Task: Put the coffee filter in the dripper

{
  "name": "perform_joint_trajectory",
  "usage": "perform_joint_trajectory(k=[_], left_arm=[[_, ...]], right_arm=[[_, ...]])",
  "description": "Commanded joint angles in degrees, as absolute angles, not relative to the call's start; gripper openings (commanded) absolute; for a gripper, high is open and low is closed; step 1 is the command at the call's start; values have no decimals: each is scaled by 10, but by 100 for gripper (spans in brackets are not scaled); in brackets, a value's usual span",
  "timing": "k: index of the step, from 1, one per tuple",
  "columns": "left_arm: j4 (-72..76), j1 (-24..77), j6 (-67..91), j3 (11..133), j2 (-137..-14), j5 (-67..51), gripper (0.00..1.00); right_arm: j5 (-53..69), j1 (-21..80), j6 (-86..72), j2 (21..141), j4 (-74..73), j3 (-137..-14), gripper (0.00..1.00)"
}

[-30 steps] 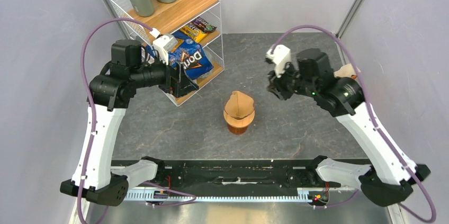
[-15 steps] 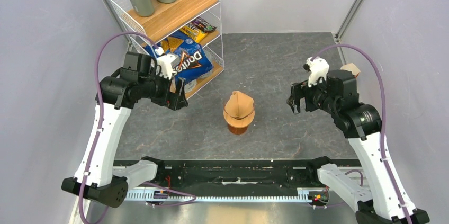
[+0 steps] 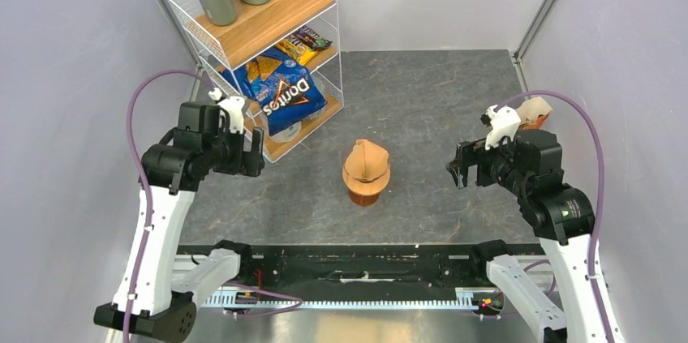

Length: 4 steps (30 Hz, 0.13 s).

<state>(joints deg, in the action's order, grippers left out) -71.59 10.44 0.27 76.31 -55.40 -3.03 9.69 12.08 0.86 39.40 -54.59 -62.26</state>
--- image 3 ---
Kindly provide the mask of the brown paper coffee filter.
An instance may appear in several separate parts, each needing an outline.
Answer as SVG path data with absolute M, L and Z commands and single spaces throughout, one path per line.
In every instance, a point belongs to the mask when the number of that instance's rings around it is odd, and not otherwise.
M 343 163 L 343 169 L 350 175 L 363 180 L 373 180 L 388 168 L 388 151 L 367 139 L 357 139 Z

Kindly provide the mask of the wooden ring dripper holder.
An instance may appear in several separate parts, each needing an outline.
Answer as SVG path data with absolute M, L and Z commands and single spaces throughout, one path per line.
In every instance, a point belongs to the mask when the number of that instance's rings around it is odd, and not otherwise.
M 350 175 L 342 169 L 342 180 L 347 189 L 356 195 L 372 196 L 380 194 L 388 185 L 391 179 L 391 168 L 388 168 L 382 175 L 373 180 L 363 180 Z

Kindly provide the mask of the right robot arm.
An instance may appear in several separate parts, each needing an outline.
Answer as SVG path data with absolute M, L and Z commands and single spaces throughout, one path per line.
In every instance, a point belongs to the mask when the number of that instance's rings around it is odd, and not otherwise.
M 494 284 L 513 304 L 538 342 L 623 342 L 604 293 L 599 255 L 590 251 L 595 214 L 591 201 L 563 181 L 562 148 L 548 131 L 525 130 L 498 148 L 486 139 L 461 142 L 446 168 L 457 187 L 476 168 L 476 185 L 498 185 L 517 198 L 519 211 L 545 252 L 559 289 L 558 307 L 527 275 L 505 242 L 474 247 L 468 274 L 477 285 Z

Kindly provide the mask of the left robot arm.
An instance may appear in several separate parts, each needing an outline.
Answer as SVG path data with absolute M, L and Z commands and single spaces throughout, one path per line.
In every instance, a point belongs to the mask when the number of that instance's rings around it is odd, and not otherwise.
M 183 223 L 200 183 L 210 173 L 256 178 L 264 168 L 263 131 L 244 148 L 245 100 L 215 105 L 184 102 L 178 124 L 143 156 L 140 212 L 129 260 L 113 299 L 96 308 L 93 322 L 163 342 L 183 342 L 197 311 L 227 281 L 247 284 L 254 275 L 251 247 L 222 240 L 191 271 L 173 277 Z

